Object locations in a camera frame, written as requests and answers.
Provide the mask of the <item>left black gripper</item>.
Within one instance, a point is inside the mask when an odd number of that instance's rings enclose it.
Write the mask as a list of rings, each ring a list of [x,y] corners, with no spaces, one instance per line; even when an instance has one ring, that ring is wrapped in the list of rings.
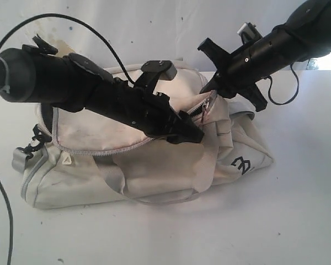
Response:
[[[139,129],[149,137],[164,136],[173,145],[202,142],[203,131],[187,112],[180,110],[177,114],[166,95],[156,96],[126,82],[105,82],[104,91],[108,118]]]

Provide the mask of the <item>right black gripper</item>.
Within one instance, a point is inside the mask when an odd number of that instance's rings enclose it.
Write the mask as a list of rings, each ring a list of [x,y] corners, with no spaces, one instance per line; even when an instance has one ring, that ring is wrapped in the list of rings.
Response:
[[[256,82],[263,78],[259,72],[258,57],[267,40],[263,37],[256,42],[252,41],[230,54],[206,38],[197,49],[212,61],[216,72],[200,94],[216,91],[224,98],[233,98],[239,94],[254,105],[256,112],[264,110],[268,102]]]

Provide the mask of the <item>right silver black robot arm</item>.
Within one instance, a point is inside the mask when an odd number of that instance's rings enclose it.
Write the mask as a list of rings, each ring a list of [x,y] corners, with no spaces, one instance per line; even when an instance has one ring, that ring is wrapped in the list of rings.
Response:
[[[201,93],[216,90],[228,99],[239,94],[260,112],[268,102],[258,81],[296,62],[331,53],[331,1],[305,1],[266,36],[252,23],[244,23],[237,34],[242,45],[232,53],[209,38],[199,45],[216,67]]]

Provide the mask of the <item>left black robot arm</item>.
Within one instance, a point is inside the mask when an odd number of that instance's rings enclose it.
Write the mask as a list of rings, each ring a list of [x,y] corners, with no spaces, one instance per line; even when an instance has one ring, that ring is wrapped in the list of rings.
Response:
[[[172,144],[201,142],[204,134],[184,111],[170,106],[168,95],[156,92],[159,80],[172,80],[170,61],[148,61],[133,86],[113,77],[76,53],[58,57],[41,37],[34,45],[0,53],[0,96],[15,103],[46,103],[71,113],[90,110]]]

